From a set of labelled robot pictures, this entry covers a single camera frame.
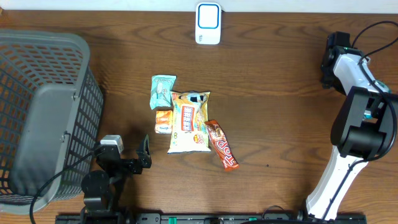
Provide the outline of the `small orange candy box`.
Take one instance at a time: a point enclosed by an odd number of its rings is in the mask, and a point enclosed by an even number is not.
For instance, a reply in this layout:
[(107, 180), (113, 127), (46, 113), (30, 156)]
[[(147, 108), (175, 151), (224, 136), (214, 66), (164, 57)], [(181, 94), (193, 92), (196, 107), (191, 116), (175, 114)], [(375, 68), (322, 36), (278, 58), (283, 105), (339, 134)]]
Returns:
[(172, 133), (172, 118), (173, 111), (156, 111), (155, 115), (155, 132), (157, 134), (171, 134)]

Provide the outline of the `teal snack packet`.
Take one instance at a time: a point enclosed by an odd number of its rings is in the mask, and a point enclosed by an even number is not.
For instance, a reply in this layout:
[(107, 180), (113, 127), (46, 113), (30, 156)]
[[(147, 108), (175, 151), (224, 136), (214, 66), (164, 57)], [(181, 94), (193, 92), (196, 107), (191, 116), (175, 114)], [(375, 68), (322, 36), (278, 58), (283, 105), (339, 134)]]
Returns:
[(150, 108), (171, 107), (171, 91), (174, 86), (175, 75), (154, 75), (150, 92)]

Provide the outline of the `orange Toppo snack box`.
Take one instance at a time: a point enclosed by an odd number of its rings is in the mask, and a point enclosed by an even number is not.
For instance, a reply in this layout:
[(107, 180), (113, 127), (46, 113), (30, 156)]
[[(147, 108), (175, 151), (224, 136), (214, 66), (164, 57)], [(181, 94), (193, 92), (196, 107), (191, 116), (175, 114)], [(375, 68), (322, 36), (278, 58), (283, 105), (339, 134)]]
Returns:
[(206, 121), (206, 128), (213, 148), (215, 149), (225, 171), (232, 171), (239, 168), (234, 158), (228, 140), (221, 126), (216, 120)]

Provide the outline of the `blue mouthwash bottle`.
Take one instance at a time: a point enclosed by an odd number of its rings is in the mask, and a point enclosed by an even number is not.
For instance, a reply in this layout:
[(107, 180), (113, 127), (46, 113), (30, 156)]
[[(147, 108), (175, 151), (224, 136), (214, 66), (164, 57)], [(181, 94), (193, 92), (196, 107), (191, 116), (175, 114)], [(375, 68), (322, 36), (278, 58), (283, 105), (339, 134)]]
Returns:
[(391, 93), (390, 88), (380, 80), (376, 80), (375, 84), (385, 93)]

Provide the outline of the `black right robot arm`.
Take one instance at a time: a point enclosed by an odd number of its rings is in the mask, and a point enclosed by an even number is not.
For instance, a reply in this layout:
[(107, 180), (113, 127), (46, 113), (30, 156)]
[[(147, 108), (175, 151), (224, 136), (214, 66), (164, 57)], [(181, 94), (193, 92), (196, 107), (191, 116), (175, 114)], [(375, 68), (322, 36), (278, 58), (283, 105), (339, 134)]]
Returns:
[(397, 136), (397, 95), (374, 78), (369, 61), (353, 47), (349, 33), (334, 32), (328, 36), (321, 83), (346, 99), (331, 129), (330, 160), (305, 201), (307, 221), (335, 221), (356, 176), (369, 162), (385, 156)]

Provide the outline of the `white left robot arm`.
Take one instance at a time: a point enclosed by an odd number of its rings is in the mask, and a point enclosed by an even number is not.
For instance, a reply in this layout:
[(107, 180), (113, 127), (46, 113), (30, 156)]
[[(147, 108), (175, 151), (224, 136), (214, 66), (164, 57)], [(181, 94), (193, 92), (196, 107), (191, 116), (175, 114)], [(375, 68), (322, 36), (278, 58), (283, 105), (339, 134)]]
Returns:
[(101, 169), (89, 172), (81, 182), (85, 204), (81, 211), (82, 223), (135, 222), (129, 210), (119, 206), (119, 199), (125, 182), (152, 165), (148, 135), (136, 150), (137, 158), (123, 159), (123, 150), (120, 135), (106, 135), (95, 147), (95, 160)]

